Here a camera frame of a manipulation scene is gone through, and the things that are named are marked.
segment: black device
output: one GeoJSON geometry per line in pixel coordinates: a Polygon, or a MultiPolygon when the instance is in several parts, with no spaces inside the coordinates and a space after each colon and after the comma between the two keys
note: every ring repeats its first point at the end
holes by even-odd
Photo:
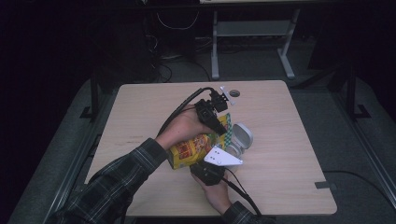
{"type": "Polygon", "coordinates": [[[218,116],[216,112],[222,112],[228,108],[227,106],[227,96],[223,93],[220,95],[217,91],[213,88],[206,87],[201,88],[195,93],[193,93],[189,98],[187,98],[166,120],[166,122],[161,127],[158,135],[160,135],[163,130],[168,126],[168,124],[179,115],[183,108],[191,102],[195,97],[201,94],[204,91],[210,90],[210,100],[203,100],[201,99],[198,103],[196,103],[195,109],[197,111],[198,119],[207,127],[215,131],[218,135],[223,135],[227,132],[225,128],[221,125],[220,121],[218,120],[218,116]]]}
{"type": "Polygon", "coordinates": [[[206,161],[198,161],[190,166],[190,171],[207,186],[212,186],[217,185],[224,177],[225,168],[206,161]]]}

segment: black tape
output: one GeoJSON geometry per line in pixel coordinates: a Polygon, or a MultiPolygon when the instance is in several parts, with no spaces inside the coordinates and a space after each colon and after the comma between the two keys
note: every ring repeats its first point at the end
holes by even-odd
{"type": "Polygon", "coordinates": [[[327,183],[327,181],[322,181],[322,182],[315,182],[315,186],[317,189],[329,189],[330,185],[327,183]]]}

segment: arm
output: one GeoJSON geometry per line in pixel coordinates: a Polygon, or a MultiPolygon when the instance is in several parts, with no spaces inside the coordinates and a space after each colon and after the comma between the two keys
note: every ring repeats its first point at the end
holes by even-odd
{"type": "Polygon", "coordinates": [[[216,209],[227,223],[240,224],[274,224],[275,221],[268,217],[256,217],[240,202],[231,203],[228,196],[228,186],[224,181],[217,185],[207,186],[197,176],[191,174],[195,181],[201,185],[207,201],[216,209]]]}
{"type": "Polygon", "coordinates": [[[199,122],[191,105],[154,139],[148,139],[129,154],[120,157],[90,180],[87,188],[55,212],[48,223],[112,223],[131,204],[134,194],[167,158],[174,144],[211,130],[199,122]]]}

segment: black cable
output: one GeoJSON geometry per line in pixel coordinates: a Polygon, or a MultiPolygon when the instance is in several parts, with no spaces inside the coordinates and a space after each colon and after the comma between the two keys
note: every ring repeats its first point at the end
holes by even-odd
{"type": "Polygon", "coordinates": [[[246,48],[244,48],[239,43],[234,43],[233,38],[227,38],[227,40],[221,39],[221,41],[218,41],[218,53],[219,54],[235,54],[235,53],[239,53],[244,50],[246,50],[246,48]]]}
{"type": "Polygon", "coordinates": [[[235,178],[236,182],[238,182],[238,184],[239,184],[239,186],[241,187],[241,189],[242,189],[246,194],[248,194],[248,193],[245,191],[244,187],[242,187],[242,184],[241,184],[241,182],[239,182],[239,179],[236,177],[236,175],[235,175],[230,169],[228,169],[227,167],[225,167],[225,169],[228,170],[228,172],[230,172],[230,173],[233,175],[233,177],[235,178]]]}
{"type": "Polygon", "coordinates": [[[160,74],[160,78],[161,78],[161,82],[162,83],[167,83],[171,80],[172,76],[173,76],[173,72],[172,69],[162,63],[159,63],[159,66],[162,66],[164,68],[166,68],[169,71],[169,77],[163,77],[163,74],[159,71],[158,73],[160,74]]]}
{"type": "Polygon", "coordinates": [[[179,115],[181,113],[181,111],[183,110],[184,107],[186,107],[186,105],[191,102],[195,97],[197,97],[199,94],[201,94],[204,91],[215,91],[213,88],[211,87],[205,87],[205,88],[200,88],[198,91],[196,91],[195,93],[193,93],[191,96],[189,96],[183,103],[181,103],[181,105],[169,116],[169,118],[165,121],[165,123],[163,124],[163,126],[161,127],[160,131],[158,132],[157,136],[160,135],[165,128],[169,125],[169,123],[175,118],[177,117],[177,115],[179,115]]]}
{"type": "Polygon", "coordinates": [[[230,188],[232,188],[239,195],[241,195],[241,197],[244,198],[253,207],[254,211],[256,212],[257,217],[262,216],[262,213],[260,212],[259,208],[257,207],[257,205],[253,202],[253,200],[250,198],[250,196],[247,193],[242,191],[240,188],[238,188],[233,182],[229,181],[228,179],[223,177],[222,180],[224,182],[226,182],[228,184],[228,186],[230,186],[230,188]]]}
{"type": "Polygon", "coordinates": [[[195,108],[195,106],[193,106],[193,107],[190,107],[190,108],[184,109],[184,110],[180,111],[180,114],[181,114],[181,113],[183,113],[184,111],[188,111],[188,110],[191,110],[191,109],[196,109],[196,108],[195,108]]]}
{"type": "Polygon", "coordinates": [[[381,195],[382,197],[384,197],[384,199],[387,201],[387,203],[390,205],[390,207],[394,208],[392,201],[387,197],[387,195],[385,195],[384,192],[382,192],[382,190],[377,187],[373,182],[371,182],[370,180],[368,180],[367,178],[365,178],[362,175],[358,175],[355,174],[353,172],[350,171],[343,171],[343,170],[332,170],[332,171],[323,171],[324,174],[347,174],[347,175],[354,175],[357,178],[363,180],[364,182],[366,182],[367,184],[369,184],[371,187],[375,188],[381,195]]]}
{"type": "Polygon", "coordinates": [[[203,39],[208,39],[208,41],[206,41],[204,44],[198,46],[195,48],[195,52],[196,53],[204,53],[204,52],[208,52],[209,50],[211,50],[212,48],[212,38],[211,37],[204,37],[203,39]]]}
{"type": "Polygon", "coordinates": [[[205,72],[205,74],[206,74],[206,77],[207,77],[207,80],[208,80],[209,82],[212,81],[212,79],[210,78],[209,73],[208,73],[208,72],[206,71],[206,69],[205,69],[201,64],[199,64],[198,62],[194,62],[194,61],[190,61],[190,60],[172,61],[172,60],[175,60],[175,59],[170,59],[169,61],[171,61],[171,62],[167,62],[167,63],[193,63],[193,64],[195,64],[195,65],[201,67],[201,68],[204,70],[204,72],[205,72]]]}

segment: dark background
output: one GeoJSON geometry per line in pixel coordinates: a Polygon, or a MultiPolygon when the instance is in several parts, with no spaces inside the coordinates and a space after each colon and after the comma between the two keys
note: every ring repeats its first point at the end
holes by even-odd
{"type": "MultiPolygon", "coordinates": [[[[92,15],[82,11],[82,5],[95,7],[90,1],[0,1],[1,223],[7,222],[67,108],[92,71],[107,70],[101,84],[110,83],[105,86],[109,89],[155,77],[155,71],[149,69],[155,58],[145,47],[145,13],[92,15]],[[122,28],[133,32],[125,34],[122,28]],[[109,58],[92,40],[119,56],[109,58]],[[126,58],[134,59],[124,62],[126,58]]],[[[314,36],[318,40],[312,68],[325,69],[340,61],[353,64],[394,119],[395,9],[388,1],[305,8],[295,33],[296,38],[314,36]]],[[[188,46],[192,36],[210,35],[210,29],[200,27],[207,27],[211,18],[202,18],[192,33],[177,34],[179,43],[188,46]]],[[[165,39],[174,35],[150,27],[165,39]]],[[[177,48],[177,43],[168,44],[177,48]]]]}

